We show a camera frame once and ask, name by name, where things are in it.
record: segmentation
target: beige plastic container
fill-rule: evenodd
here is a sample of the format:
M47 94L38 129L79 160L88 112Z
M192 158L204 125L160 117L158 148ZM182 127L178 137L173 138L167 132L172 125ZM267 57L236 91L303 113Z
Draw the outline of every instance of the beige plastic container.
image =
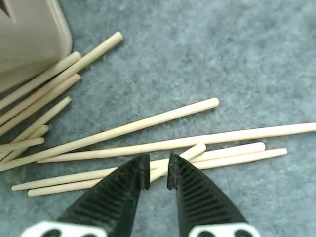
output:
M43 72L71 49L57 0L0 0L0 93Z

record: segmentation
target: ridged rubber pad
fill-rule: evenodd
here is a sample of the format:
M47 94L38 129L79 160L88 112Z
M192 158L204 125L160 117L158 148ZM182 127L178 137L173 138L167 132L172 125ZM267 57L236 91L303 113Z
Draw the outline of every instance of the ridged rubber pad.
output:
M180 237L198 225L246 222L206 175L178 155L170 155L167 187L177 189Z
M141 189L149 188L149 155L138 156L89 189L57 221L98 226L109 237L132 231Z

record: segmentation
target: tapered wooden stick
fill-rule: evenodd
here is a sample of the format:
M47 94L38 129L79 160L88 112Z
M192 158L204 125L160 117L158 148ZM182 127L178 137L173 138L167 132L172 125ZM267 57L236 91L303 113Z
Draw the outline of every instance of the tapered wooden stick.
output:
M147 127L151 127L166 121L178 119L187 115L195 114L200 111L205 111L214 107L217 107L219 101L217 98L212 98L208 100L204 100L201 102L197 102L195 104L191 104L188 106L184 106L175 110L171 110L159 115L152 116L150 118L145 118L136 122L129 123L127 125L114 128L105 132L101 132L89 137L85 137L64 145L60 145L54 148L50 148L48 150L20 158L18 160L13 160L11 162L0 165L0 172L12 168L16 168L22 165L26 165L41 159L49 158L64 152L72 151L74 149L78 149L81 147L89 146L98 142L106 141L111 138L119 137L134 131L138 131Z
M23 95L26 95L39 85L43 84L47 80L51 79L55 75L61 73L66 68L73 65L76 61L81 58L80 53L73 52L68 57L64 58L60 62L56 63L54 66L46 70L45 72L41 73L37 77L30 80L28 83L24 84L23 86L19 87L17 90L0 100L0 110L5 108L6 106L10 105L17 99L21 98Z
M39 127L46 124L50 121L54 116L56 116L60 111L62 111L69 103L71 102L70 97L66 97L51 109L49 109L46 113L44 113L39 119L37 119L31 126L29 126L26 130L24 130L20 135L18 135L12 142L19 142L26 140L32 133L34 133ZM0 153L0 160L5 158L10 152Z
M206 145L203 143L199 143L195 145L194 147L191 147L190 149L183 152L180 156L185 160L192 160L194 157L200 155L206 150ZM158 167L155 170L150 171L150 182L153 182L157 180L158 178L162 177L168 173L168 161L166 160L165 164L162 164L160 167Z
M49 130L49 127L47 125L43 125L38 130L36 130L31 136L29 136L28 139L34 139L42 137L45 133L47 133ZM27 150L26 148L21 148L15 151L12 151L9 155L7 155L2 161L0 161L0 164L9 162L11 160L16 159L19 155L21 155L23 152Z
M87 152L68 153L68 154L63 154L63 155L55 156L48 159L43 159L39 161L38 163L117 157L117 156L133 155L133 154L153 152L153 151L170 150L170 149L181 148L181 147L189 147L197 143L215 144L215 143L223 143L223 142L259 139L259 138L266 138L266 137L286 136L286 135L305 133L305 132L316 132L316 123L312 122L312 123L302 123L302 124L293 124L293 125L284 125L284 126L275 126L275 127L255 128L255 129L249 129L249 130L179 138L179 139L153 142L153 143L147 143L147 144L141 144L141 145L135 145L135 146L118 147L118 148L110 148L110 149L87 151Z
M41 87L39 90L37 90L35 93L33 93L31 96L23 100L21 103L10 109L8 112L6 112L4 115L0 117L0 125L4 124L5 122L9 121L11 118L16 116L19 112L23 111L27 107L29 107L31 104L33 104L35 101L40 99L42 96L47 94L49 91L60 85L62 82L70 78L72 75L78 73L83 68L88 66L90 63L95 61L97 58L99 58L101 55L109 51L111 48L113 48L115 45L120 43L123 40L123 36L120 32L116 32L113 34L110 38L108 38L106 41L101 43L99 46L94 48L92 51L87 53L85 56L83 56L79 61L74 63L72 66L67 68L65 71L63 71L61 74L56 76L53 80L51 80L49 83Z
M36 111L38 111L40 108L48 104L50 101L55 99L57 96L61 95L63 92L65 92L67 89L69 89L71 86L73 86L76 82L78 82L81 79L81 76L79 74L74 74L72 77L61 83L56 88L52 89L50 92L48 92L45 96L37 100L34 104L32 104L30 107L19 113L17 116L15 116L13 119L11 119L9 122L7 122L5 125L0 127L0 136L4 135L6 132L14 128L16 125L27 119L29 116L34 114Z
M258 161L261 159L277 157L277 156L281 156L285 154L287 154L287 150L285 148L281 148L281 149L267 150L263 152L252 153L252 154L245 154L245 155L240 155L236 157L228 157L228 158L220 158L220 159L215 159L215 160L210 160L210 161L203 161L203 162L194 163L193 165L197 167L198 169L210 169L210 168L223 167L223 166L234 165L234 164L248 163L248 162ZM89 189L93 187L94 185L96 185L101 180L102 178L50 186L50 187L45 187L45 188L31 189L28 191L28 195L30 197L33 197L33 196L62 193L62 192L68 192L68 191L74 191L74 190Z
M44 138L29 139L22 142L14 142L0 145L0 152L8 152L25 147L32 147L44 143Z
M200 156L201 158L198 159L199 157L198 156L194 158L193 160L191 160L191 162L194 162L194 160L196 159L209 160L209 159L224 158L228 156L237 156L237 155L247 154L247 153L260 152L260 151L264 151L264 149L265 149L265 145L262 142L241 145L241 146L236 146L236 147L223 148L219 150L204 152ZM169 159L160 159L160 160L151 161L150 170L157 169L158 167L162 165L168 166L168 163L169 163ZM117 167L114 167L114 168L109 168L109 169L100 169L100 170L95 170L95 171L88 171L88 172L83 172L83 173L35 180L35 181L23 183L23 184L13 185L12 190L35 189L35 188L40 188L40 187L72 183L72 182L78 182L78 181L89 180L89 179L104 178L116 169Z

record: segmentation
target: blue-gray carpet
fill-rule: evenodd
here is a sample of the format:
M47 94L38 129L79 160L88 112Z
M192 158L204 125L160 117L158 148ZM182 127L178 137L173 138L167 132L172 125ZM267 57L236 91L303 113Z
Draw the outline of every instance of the blue-gray carpet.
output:
M82 72L82 82L59 98L70 95L73 103L49 123L46 143L28 154L214 96L221 104L213 111L85 149L316 120L316 7L311 0L60 2L74 50L87 53L117 30L125 40ZM315 140L312 133L261 139L268 149L285 147L289 154L205 174L263 237L314 237ZM150 155L159 159L168 153ZM11 185L113 167L131 157L30 164L1 173L0 236L17 237L31 224L55 220L83 193L29 198L25 191L12 192ZM141 194L132 236L178 234L175 193L161 178Z

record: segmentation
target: gray carpet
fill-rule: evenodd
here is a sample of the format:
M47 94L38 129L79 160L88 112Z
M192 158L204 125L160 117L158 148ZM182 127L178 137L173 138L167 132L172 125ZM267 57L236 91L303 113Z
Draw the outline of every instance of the gray carpet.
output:
M82 82L66 93L72 105L49 123L46 143L28 154L214 96L221 103L215 110L85 149L316 120L316 8L311 0L60 2L74 50L87 53L117 30L125 41L81 73ZM315 134L261 139L267 148L286 147L289 154L205 174L263 237L314 237L315 140ZM159 159L168 153L150 155ZM83 193L29 198L25 191L12 192L11 185L113 167L131 157L30 164L0 173L0 236L17 237L31 224L55 220ZM175 193L161 178L141 194L132 236L178 234Z

